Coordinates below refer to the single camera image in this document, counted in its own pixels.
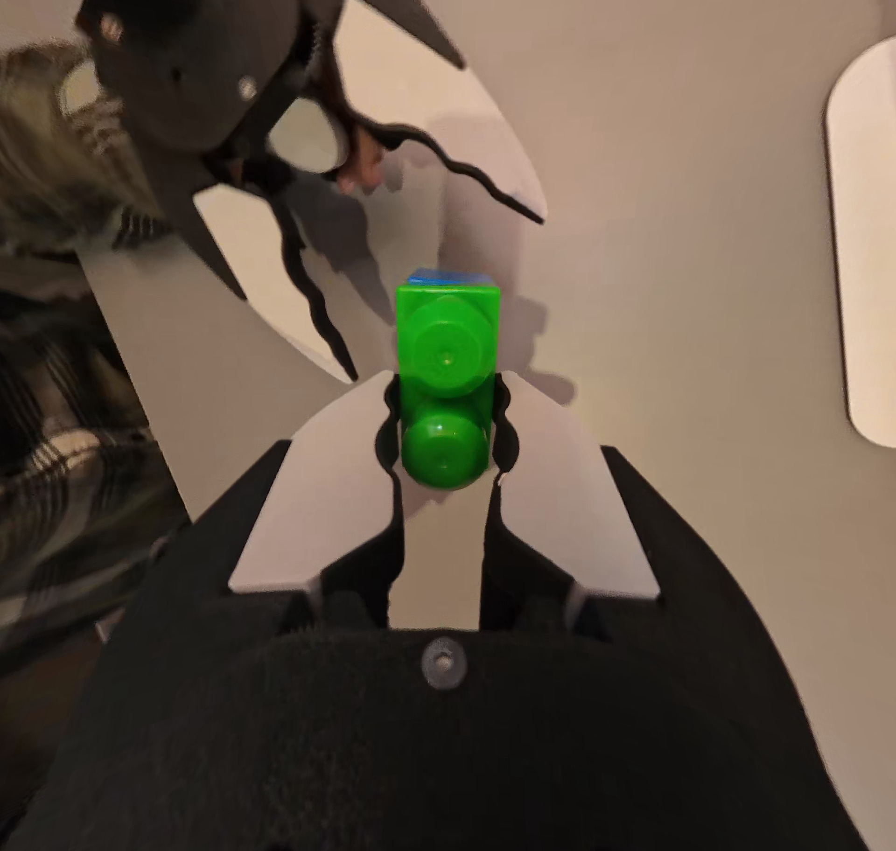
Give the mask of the green mega block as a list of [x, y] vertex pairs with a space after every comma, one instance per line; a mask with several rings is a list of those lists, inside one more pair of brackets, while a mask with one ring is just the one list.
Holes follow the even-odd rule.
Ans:
[[436, 490], [468, 486], [486, 470], [497, 373], [501, 289], [396, 289], [400, 456]]

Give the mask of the blue mega block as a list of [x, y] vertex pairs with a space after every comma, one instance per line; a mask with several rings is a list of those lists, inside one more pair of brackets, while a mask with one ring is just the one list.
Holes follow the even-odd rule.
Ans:
[[486, 274], [475, 272], [443, 271], [419, 268], [409, 275], [408, 286], [455, 287], [455, 286], [495, 286]]

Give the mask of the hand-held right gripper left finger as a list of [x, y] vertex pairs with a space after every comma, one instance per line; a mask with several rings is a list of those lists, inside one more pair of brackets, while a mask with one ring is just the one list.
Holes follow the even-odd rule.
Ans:
[[306, 422], [252, 526], [229, 589], [299, 592], [313, 608], [357, 593], [387, 614], [405, 560], [398, 375], [383, 371]]

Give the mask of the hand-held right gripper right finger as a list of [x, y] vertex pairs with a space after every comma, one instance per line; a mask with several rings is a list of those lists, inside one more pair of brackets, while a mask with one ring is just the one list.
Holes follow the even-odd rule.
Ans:
[[517, 373], [496, 378], [497, 474], [483, 552], [484, 618], [548, 599], [563, 618], [610, 600], [652, 606], [658, 580], [600, 443]]

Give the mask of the white document holder stand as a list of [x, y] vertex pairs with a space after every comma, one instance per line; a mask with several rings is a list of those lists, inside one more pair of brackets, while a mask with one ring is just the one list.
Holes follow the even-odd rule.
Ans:
[[841, 346], [851, 424], [895, 447], [895, 39], [863, 52], [825, 112]]

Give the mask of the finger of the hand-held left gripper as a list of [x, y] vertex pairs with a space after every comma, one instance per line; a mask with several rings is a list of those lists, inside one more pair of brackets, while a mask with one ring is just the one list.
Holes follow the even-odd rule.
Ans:
[[259, 195], [231, 185], [213, 185], [194, 195], [194, 205], [223, 260], [254, 312], [294, 349], [343, 384], [357, 373], [347, 353], [337, 351], [315, 325], [313, 293], [288, 274], [284, 221]]
[[511, 124], [469, 68], [459, 68], [364, 0], [346, 0], [334, 55], [352, 113], [418, 140], [452, 172], [533, 222], [546, 198]]

